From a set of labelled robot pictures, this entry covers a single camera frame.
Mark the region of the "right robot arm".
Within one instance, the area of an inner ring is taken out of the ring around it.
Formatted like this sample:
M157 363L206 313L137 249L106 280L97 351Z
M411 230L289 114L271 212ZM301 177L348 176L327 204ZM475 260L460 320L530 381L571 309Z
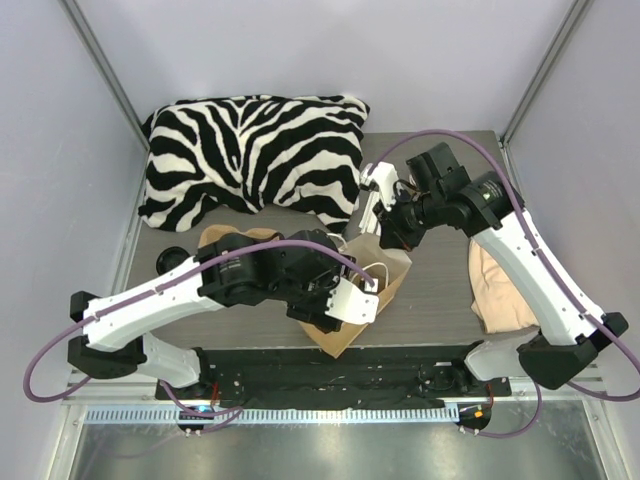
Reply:
M378 159L364 167L361 182L373 183L382 199L372 209L384 249L412 251L427 231L462 231L504 271L538 325L531 339L514 347L482 343L451 371L457 391L472 395L488 379L513 366L540 386L574 387L574 379L608 346L622 348L629 323L606 312L571 279L533 224L524 201L496 161L471 178L451 148L439 143L406 164L411 193L396 168Z

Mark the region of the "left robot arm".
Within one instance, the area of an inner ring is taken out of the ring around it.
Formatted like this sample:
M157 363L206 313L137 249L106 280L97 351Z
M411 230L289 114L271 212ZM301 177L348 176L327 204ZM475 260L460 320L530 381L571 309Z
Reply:
M154 280L118 295L74 294L73 316L86 324L69 340L67 359L93 379L138 372L190 398L203 398L213 385L203 352L163 342L153 330L190 315L265 300L323 309L347 265L321 230L299 231L288 239L279 233L265 239L227 233Z

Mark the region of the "brown paper bag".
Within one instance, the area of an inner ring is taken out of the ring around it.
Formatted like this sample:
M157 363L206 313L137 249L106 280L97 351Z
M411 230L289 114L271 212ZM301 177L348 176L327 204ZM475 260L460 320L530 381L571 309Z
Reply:
M376 315L379 315L394 299L409 272L412 264L409 256L403 250L382 249L379 237L373 234L354 237L341 248L341 252L354 257L355 264L376 281ZM330 333L324 333L309 323L300 322L299 325L321 350L338 358L373 323L355 325L343 322L337 332Z

